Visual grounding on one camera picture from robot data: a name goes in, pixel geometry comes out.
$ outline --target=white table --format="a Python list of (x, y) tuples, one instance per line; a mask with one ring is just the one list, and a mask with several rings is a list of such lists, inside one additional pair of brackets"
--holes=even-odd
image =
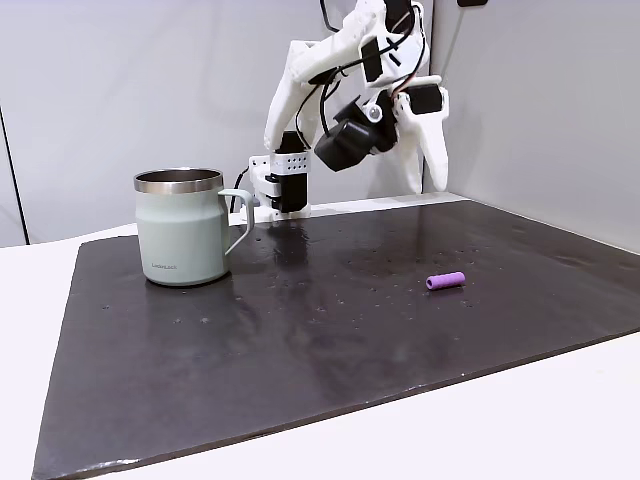
[[(451, 194), (321, 205), (313, 215), (463, 200)], [(237, 215), (232, 223), (239, 223)], [(0, 477), (27, 479), (78, 247), (127, 225), (0, 249)], [(637, 479), (640, 334), (113, 480)]]

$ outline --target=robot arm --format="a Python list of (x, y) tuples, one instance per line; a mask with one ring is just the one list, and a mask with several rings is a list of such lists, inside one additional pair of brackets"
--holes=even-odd
[[(448, 116), (448, 95), (438, 86), (439, 77), (415, 78), (429, 59), (423, 18), (422, 5), (410, 0), (358, 0), (333, 36), (291, 42), (265, 128), (270, 153), (249, 162), (256, 197), (268, 210), (266, 219), (305, 216), (314, 144), (316, 155), (339, 171), (368, 154), (390, 150), (399, 136), (413, 136), (427, 157), (434, 185), (446, 188), (442, 120)], [(358, 97), (345, 106), (334, 117), (338, 124), (329, 129), (324, 118), (327, 90), (355, 68), (362, 69), (370, 98), (359, 105)], [(316, 143), (319, 118), (324, 135)], [(292, 120), (296, 131), (286, 132)]]

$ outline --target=black mat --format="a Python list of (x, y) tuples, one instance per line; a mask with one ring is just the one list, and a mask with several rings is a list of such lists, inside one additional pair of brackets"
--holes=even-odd
[[(472, 202), (259, 225), (232, 256), (221, 281), (168, 289), (145, 281), (136, 237), (81, 247), (34, 478), (160, 462), (640, 329), (640, 257)], [(464, 289), (425, 290), (456, 270)]]

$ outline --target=purple foam block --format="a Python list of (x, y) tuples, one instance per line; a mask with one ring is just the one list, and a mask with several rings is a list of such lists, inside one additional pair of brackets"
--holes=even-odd
[(458, 287), (464, 285), (464, 273), (454, 272), (445, 275), (432, 275), (427, 278), (427, 288), (429, 290), (440, 290), (441, 288)]

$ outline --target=mug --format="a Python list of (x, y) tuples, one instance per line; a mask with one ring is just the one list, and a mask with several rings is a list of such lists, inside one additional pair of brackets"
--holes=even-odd
[[(225, 189), (222, 173), (205, 168), (140, 173), (134, 186), (142, 270), (149, 280), (198, 285), (229, 271), (229, 253), (253, 230), (249, 192)], [(231, 246), (227, 195), (247, 207), (247, 229)]]

